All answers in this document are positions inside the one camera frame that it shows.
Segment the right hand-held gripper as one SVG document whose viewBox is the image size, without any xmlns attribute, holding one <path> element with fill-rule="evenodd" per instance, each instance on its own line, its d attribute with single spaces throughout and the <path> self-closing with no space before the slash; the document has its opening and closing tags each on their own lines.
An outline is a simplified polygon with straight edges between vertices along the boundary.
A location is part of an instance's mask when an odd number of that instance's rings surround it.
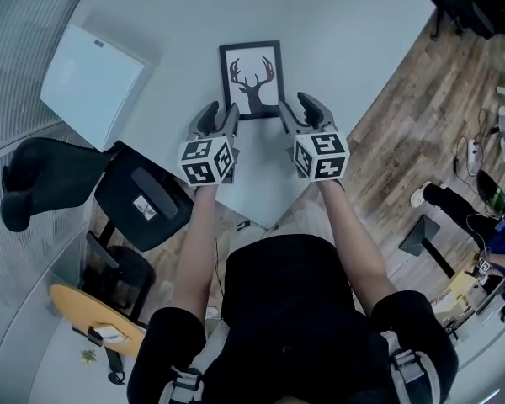
<svg viewBox="0 0 505 404">
<path fill-rule="evenodd" d="M 285 101 L 279 101 L 279 117 L 284 131 L 292 135 L 291 160 L 299 178 L 312 183 L 341 180 L 349 161 L 349 148 L 344 133 L 335 127 L 332 112 L 308 93 L 298 92 L 306 123 L 313 128 L 300 133 L 300 121 Z"/>
</svg>

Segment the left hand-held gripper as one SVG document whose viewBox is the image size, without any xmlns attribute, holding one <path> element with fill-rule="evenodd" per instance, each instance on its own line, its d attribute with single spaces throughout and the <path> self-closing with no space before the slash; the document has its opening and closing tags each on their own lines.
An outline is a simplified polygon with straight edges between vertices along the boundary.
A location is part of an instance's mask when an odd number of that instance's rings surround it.
<svg viewBox="0 0 505 404">
<path fill-rule="evenodd" d="M 238 105 L 226 111 L 222 131 L 216 130 L 219 103 L 208 103 L 190 123 L 187 140 L 180 144 L 178 167 L 189 187 L 232 184 L 239 151 L 234 147 L 240 119 Z"/>
</svg>

